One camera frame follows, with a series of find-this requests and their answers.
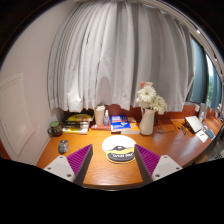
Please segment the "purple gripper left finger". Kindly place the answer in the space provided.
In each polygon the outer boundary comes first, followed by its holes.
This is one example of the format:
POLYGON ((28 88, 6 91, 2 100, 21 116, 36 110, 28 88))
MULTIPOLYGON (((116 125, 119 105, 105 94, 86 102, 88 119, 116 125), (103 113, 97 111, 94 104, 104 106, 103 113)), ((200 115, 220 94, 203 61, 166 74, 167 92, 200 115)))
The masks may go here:
POLYGON ((44 170, 82 186, 92 155, 93 147, 87 145, 69 156, 58 156, 44 170))

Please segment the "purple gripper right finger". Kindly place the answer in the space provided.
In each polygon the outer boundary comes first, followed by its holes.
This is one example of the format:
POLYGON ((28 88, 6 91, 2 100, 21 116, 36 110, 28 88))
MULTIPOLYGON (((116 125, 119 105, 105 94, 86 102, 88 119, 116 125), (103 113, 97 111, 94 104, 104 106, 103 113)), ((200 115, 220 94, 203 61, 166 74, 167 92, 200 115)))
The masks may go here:
POLYGON ((182 169, 168 155, 158 156, 140 145, 135 145, 134 154, 144 184, 149 184, 182 169))

